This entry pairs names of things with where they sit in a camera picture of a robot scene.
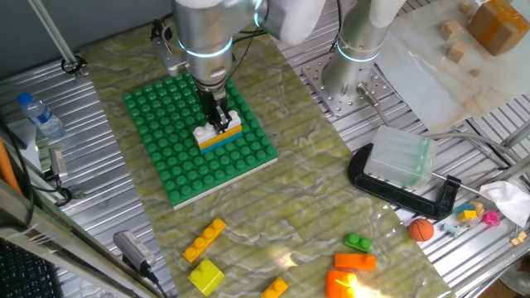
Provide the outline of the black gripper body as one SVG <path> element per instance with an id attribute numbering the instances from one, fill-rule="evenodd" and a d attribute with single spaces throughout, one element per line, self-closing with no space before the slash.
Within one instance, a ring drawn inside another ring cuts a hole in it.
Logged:
<path id="1" fill-rule="evenodd" d="M 197 85 L 200 105 L 204 110 L 215 110 L 217 107 L 228 108 L 227 91 L 224 84 L 221 85 Z"/>

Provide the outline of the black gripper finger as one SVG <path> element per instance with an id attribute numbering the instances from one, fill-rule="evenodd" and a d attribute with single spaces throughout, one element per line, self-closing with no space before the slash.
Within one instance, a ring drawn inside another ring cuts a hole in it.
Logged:
<path id="1" fill-rule="evenodd" d="M 216 130 L 218 132 L 226 132 L 228 130 L 230 122 L 232 121 L 232 118 L 229 115 L 229 110 L 223 105 L 218 105 L 216 107 L 216 112 L 219 117 Z"/>
<path id="2" fill-rule="evenodd" d="M 214 127 L 216 132 L 219 132 L 219 113 L 216 107 L 209 107 L 206 113 L 208 123 Z"/>

